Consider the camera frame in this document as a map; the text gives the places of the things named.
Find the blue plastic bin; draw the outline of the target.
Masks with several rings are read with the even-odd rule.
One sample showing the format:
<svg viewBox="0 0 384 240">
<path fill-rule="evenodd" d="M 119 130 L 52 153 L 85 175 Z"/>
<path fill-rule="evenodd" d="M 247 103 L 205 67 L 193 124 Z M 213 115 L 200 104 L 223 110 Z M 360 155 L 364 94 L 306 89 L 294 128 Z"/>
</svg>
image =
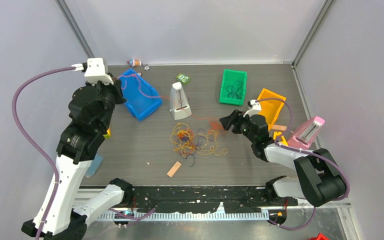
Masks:
<svg viewBox="0 0 384 240">
<path fill-rule="evenodd" d="M 146 119 L 163 104 L 157 90 L 132 68 L 118 78 L 121 80 L 122 93 L 126 98 L 124 105 L 139 122 Z"/>
</svg>

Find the right yellow triangle block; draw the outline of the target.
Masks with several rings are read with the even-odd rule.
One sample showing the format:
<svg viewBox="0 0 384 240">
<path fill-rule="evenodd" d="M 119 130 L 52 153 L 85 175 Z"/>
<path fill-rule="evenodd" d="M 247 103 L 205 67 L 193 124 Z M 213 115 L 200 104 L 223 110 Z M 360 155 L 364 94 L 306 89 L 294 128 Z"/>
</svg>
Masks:
<svg viewBox="0 0 384 240">
<path fill-rule="evenodd" d="M 275 131 L 273 133 L 273 140 L 279 142 L 281 145 L 288 146 L 288 142 L 281 131 Z"/>
</svg>

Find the tan wooden stick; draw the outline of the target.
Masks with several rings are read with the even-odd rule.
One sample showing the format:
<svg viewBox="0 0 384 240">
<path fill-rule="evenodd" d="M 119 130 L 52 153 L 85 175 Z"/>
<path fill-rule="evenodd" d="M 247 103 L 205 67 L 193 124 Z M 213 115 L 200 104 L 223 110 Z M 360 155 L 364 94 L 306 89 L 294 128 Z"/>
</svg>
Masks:
<svg viewBox="0 0 384 240">
<path fill-rule="evenodd" d="M 179 168 L 182 166 L 182 164 L 179 161 L 176 161 L 173 166 L 170 168 L 170 170 L 166 173 L 166 175 L 170 178 L 174 176 L 174 174 L 179 170 Z"/>
</svg>

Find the green number tile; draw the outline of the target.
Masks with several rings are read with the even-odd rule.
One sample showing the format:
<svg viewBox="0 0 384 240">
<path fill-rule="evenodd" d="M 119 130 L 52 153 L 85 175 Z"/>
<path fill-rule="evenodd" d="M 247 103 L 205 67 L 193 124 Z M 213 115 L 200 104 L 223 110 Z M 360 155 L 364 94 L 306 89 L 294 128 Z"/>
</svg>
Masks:
<svg viewBox="0 0 384 240">
<path fill-rule="evenodd" d="M 183 73 L 179 73 L 177 76 L 176 76 L 176 79 L 178 82 L 180 82 L 181 84 L 183 85 L 187 85 L 191 78 Z"/>
</svg>

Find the small figurine toy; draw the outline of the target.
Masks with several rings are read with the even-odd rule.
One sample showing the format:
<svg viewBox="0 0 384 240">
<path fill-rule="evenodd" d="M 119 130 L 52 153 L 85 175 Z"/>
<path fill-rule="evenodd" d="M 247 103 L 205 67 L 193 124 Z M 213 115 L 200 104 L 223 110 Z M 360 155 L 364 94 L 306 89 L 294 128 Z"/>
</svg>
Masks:
<svg viewBox="0 0 384 240">
<path fill-rule="evenodd" d="M 137 59 L 130 59 L 127 61 L 127 64 L 131 67 L 142 66 L 142 62 L 140 60 L 137 60 Z"/>
</svg>

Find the yellow triangle block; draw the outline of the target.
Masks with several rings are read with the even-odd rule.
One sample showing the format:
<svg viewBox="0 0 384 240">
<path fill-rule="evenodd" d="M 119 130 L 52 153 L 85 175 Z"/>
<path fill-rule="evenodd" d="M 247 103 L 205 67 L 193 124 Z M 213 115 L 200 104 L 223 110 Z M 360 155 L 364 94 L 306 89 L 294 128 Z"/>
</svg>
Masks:
<svg viewBox="0 0 384 240">
<path fill-rule="evenodd" d="M 111 130 L 108 128 L 106 130 L 106 133 L 103 135 L 105 139 L 110 139 L 111 138 Z"/>
<path fill-rule="evenodd" d="M 288 146 L 288 142 L 281 131 L 275 131 L 273 133 L 273 140 L 279 142 L 281 145 Z"/>
</svg>

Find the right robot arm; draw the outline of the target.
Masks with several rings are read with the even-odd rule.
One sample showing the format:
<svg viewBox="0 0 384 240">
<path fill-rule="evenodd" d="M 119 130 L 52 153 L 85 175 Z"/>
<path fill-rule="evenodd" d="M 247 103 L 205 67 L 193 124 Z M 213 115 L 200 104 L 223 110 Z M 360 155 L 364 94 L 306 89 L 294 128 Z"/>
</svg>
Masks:
<svg viewBox="0 0 384 240">
<path fill-rule="evenodd" d="M 259 114 L 247 116 L 236 109 L 219 122 L 224 130 L 246 137 L 258 159 L 296 172 L 296 177 L 280 176 L 266 183 L 265 198 L 271 205 L 294 197 L 320 207 L 346 195 L 346 180 L 327 149 L 299 150 L 275 141 L 270 137 L 265 117 Z"/>
</svg>

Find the pink metronome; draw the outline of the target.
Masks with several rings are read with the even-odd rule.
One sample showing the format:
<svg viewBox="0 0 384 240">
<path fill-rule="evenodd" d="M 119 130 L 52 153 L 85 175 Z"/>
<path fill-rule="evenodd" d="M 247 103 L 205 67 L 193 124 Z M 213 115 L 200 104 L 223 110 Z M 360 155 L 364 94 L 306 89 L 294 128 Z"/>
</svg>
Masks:
<svg viewBox="0 0 384 240">
<path fill-rule="evenodd" d="M 319 116 L 308 119 L 293 131 L 287 144 L 293 148 L 308 150 L 324 124 L 325 120 Z"/>
</svg>

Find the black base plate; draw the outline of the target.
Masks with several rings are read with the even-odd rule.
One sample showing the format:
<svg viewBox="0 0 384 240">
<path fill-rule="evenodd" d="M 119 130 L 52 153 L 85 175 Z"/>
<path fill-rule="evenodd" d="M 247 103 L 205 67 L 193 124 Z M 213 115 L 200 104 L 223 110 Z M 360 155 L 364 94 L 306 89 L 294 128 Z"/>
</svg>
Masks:
<svg viewBox="0 0 384 240">
<path fill-rule="evenodd" d="M 214 213 L 223 206 L 226 213 L 256 213 L 259 208 L 298 205 L 294 198 L 269 199 L 263 186 L 135 186 L 127 200 L 115 205 L 146 213 Z"/>
</svg>

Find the red object at corner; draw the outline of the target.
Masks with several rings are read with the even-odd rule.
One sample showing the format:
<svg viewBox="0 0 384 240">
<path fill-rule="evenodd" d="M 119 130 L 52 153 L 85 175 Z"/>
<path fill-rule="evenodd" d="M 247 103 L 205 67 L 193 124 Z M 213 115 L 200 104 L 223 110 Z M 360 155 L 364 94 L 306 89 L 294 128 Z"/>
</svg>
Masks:
<svg viewBox="0 0 384 240">
<path fill-rule="evenodd" d="M 308 240 L 330 240 L 327 236 L 325 236 L 323 233 L 319 233 L 317 236 L 311 237 Z"/>
</svg>

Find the white metronome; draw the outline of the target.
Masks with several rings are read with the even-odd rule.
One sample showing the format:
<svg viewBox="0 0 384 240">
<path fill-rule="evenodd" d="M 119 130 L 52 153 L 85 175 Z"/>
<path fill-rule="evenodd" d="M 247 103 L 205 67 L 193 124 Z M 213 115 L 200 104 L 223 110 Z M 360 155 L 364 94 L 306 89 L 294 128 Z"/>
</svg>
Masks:
<svg viewBox="0 0 384 240">
<path fill-rule="evenodd" d="M 185 94 L 183 85 L 175 82 L 171 86 L 170 96 L 170 112 L 174 120 L 182 120 L 192 115 L 192 110 Z"/>
</svg>

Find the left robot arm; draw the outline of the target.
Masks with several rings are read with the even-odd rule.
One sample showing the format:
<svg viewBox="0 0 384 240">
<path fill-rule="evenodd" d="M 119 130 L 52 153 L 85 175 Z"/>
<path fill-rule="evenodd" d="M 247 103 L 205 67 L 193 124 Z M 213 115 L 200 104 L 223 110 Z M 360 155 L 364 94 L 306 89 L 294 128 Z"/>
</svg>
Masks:
<svg viewBox="0 0 384 240">
<path fill-rule="evenodd" d="M 115 106 L 126 102 L 121 85 L 119 79 L 108 85 L 99 81 L 73 93 L 68 105 L 72 121 L 61 133 L 56 149 L 56 195 L 46 219 L 42 220 L 43 206 L 35 218 L 23 223 L 23 233 L 39 234 L 44 240 L 81 240 L 88 226 L 111 207 L 128 207 L 133 202 L 133 186 L 115 178 L 98 195 L 73 206 L 80 183 L 105 140 Z"/>
</svg>

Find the tan block by bin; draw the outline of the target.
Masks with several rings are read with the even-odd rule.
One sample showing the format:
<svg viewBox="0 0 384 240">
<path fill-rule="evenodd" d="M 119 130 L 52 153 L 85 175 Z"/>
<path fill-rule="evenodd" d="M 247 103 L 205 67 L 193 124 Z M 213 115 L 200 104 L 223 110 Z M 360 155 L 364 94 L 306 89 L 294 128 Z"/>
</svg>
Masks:
<svg viewBox="0 0 384 240">
<path fill-rule="evenodd" d="M 284 131 L 286 131 L 288 129 L 288 127 L 286 125 L 273 124 L 271 126 L 271 129 L 274 130 L 274 131 L 284 132 Z"/>
</svg>

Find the orange plastic bin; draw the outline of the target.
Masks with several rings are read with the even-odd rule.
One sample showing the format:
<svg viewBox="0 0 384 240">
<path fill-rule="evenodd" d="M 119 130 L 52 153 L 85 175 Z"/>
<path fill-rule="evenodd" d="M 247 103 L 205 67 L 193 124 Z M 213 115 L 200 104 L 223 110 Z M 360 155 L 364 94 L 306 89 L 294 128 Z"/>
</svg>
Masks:
<svg viewBox="0 0 384 240">
<path fill-rule="evenodd" d="M 275 125 L 279 114 L 285 104 L 284 101 L 287 98 L 271 90 L 263 88 L 257 100 L 262 99 L 267 100 L 259 102 L 259 104 L 261 105 L 261 111 L 259 112 L 259 115 L 265 117 L 265 121 L 268 124 L 268 129 L 271 130 L 273 125 Z"/>
</svg>

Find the green plastic bin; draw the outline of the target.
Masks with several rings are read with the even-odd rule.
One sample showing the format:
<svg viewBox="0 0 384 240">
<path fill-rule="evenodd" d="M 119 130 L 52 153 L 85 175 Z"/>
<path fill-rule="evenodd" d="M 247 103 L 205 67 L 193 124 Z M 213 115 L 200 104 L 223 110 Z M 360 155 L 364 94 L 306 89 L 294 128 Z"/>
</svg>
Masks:
<svg viewBox="0 0 384 240">
<path fill-rule="evenodd" d="M 241 106 L 244 104 L 247 92 L 247 72 L 224 69 L 219 103 L 227 105 Z"/>
</svg>

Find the blue transparent metronome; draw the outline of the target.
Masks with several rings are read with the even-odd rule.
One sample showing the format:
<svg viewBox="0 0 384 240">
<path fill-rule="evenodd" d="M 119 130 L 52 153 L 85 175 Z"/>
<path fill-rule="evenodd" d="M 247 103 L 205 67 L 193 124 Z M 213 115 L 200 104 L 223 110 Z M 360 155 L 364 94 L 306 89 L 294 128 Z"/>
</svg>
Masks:
<svg viewBox="0 0 384 240">
<path fill-rule="evenodd" d="M 89 166 L 89 168 L 85 172 L 84 177 L 85 178 L 91 178 L 96 173 L 96 171 L 99 169 L 99 167 L 101 166 L 102 161 L 103 161 L 103 157 L 97 153 L 95 155 L 95 158 L 92 160 L 91 165 Z"/>
</svg>

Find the left yellow triangle block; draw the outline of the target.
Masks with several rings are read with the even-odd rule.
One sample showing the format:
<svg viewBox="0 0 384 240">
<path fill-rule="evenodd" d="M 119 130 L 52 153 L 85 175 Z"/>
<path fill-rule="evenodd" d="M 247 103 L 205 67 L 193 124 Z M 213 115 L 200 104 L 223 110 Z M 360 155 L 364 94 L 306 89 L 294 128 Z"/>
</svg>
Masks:
<svg viewBox="0 0 384 240">
<path fill-rule="evenodd" d="M 111 130 L 108 128 L 106 130 L 106 133 L 103 135 L 105 139 L 110 139 L 111 138 Z"/>
</svg>

